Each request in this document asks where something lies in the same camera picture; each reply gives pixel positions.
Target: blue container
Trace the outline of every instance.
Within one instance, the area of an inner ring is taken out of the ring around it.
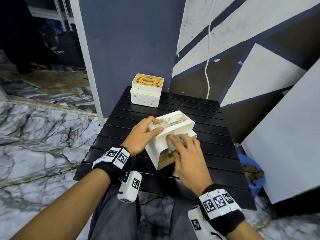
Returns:
[[[243,155],[243,154],[238,154],[238,157],[239,157],[240,162],[242,164],[251,164],[251,165],[256,166],[258,169],[261,169],[261,167],[258,165],[258,163],[256,163],[250,157]],[[251,189],[252,196],[255,199],[256,196],[258,195],[259,191],[261,190],[262,186],[264,185],[264,182],[266,181],[266,179],[264,177],[258,179],[256,186],[254,186],[254,184],[252,182],[250,182],[249,180],[247,180],[247,181],[248,181],[248,185]]]

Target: white box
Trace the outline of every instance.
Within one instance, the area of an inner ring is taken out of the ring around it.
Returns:
[[[133,81],[131,102],[133,104],[158,107],[164,79],[138,73]]]
[[[157,135],[149,141],[146,145],[146,152],[148,153],[154,167],[159,170],[165,166],[174,162],[174,157],[169,157],[167,154],[168,145],[166,142],[166,136],[168,134],[188,134],[192,138],[196,138],[197,134],[192,130],[195,125],[191,120],[181,111],[175,111],[166,115],[157,117],[159,120],[163,120],[160,124],[154,125],[151,123],[148,126],[147,131],[151,131],[158,126],[162,126],[164,130],[160,135]]]

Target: white frame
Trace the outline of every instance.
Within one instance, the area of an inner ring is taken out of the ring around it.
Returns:
[[[100,101],[99,101],[99,96],[98,96],[98,91],[97,91],[97,86],[96,82],[94,80],[94,71],[92,69],[92,63],[90,59],[90,53],[89,53],[89,48],[87,44],[87,39],[86,39],[86,33],[85,33],[85,28],[83,26],[82,22],[82,16],[81,16],[81,11],[80,11],[80,6],[79,6],[79,0],[70,0],[71,4],[71,9],[74,17],[74,23],[78,32],[78,37],[80,41],[80,46],[82,50],[82,55],[84,59],[84,64],[88,73],[88,78],[89,78],[89,83],[92,91],[92,96],[94,100],[94,105],[96,107],[96,111],[98,114],[98,119],[99,123],[101,126],[103,126],[106,122],[106,119],[103,118],[101,106],[100,106]]]

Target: white cable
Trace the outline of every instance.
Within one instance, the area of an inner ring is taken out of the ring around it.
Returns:
[[[212,17],[214,15],[214,9],[216,8],[216,4],[217,4],[217,0],[215,0],[215,2],[214,2],[213,11],[212,11],[210,22],[208,25],[208,58],[207,58],[207,64],[205,65],[205,69],[204,69],[204,74],[205,74],[205,77],[206,77],[207,83],[208,83],[208,93],[207,93],[206,99],[208,99],[209,92],[210,92],[210,84],[209,84],[209,79],[208,79],[208,75],[207,75],[207,67],[208,67],[208,63],[209,63],[209,59],[210,59],[210,57],[209,57],[209,55],[210,55],[209,54],[210,53],[210,29],[211,29],[211,22],[213,21]]]

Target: black slatted table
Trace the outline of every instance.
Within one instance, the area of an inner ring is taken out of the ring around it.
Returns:
[[[77,169],[74,180],[80,180],[89,173],[92,163],[108,149],[119,146],[140,120],[150,115],[158,117],[180,110],[195,122],[193,130],[198,134],[197,139],[200,141],[213,182],[225,186],[228,193],[242,208],[256,209],[217,101],[162,92],[158,108],[152,108],[132,104],[130,89],[131,87],[127,87],[122,94]],[[142,174],[141,191],[196,198],[192,192],[180,185],[177,177],[173,176],[174,163],[156,170],[145,150],[132,158],[131,170]]]

